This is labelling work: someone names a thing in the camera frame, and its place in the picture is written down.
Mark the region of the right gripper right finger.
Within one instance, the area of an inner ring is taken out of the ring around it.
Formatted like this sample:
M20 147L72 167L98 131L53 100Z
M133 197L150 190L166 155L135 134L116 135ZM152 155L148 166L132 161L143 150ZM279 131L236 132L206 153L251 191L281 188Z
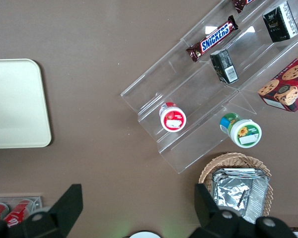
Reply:
M191 238L256 238L255 225L236 212L220 209L203 183L195 184L194 206L200 223Z

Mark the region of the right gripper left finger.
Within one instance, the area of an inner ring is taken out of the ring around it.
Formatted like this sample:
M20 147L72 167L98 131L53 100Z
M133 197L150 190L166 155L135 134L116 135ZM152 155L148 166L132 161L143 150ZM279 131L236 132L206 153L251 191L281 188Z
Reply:
M82 186L73 184L47 211L21 223L24 238L66 238L83 210Z

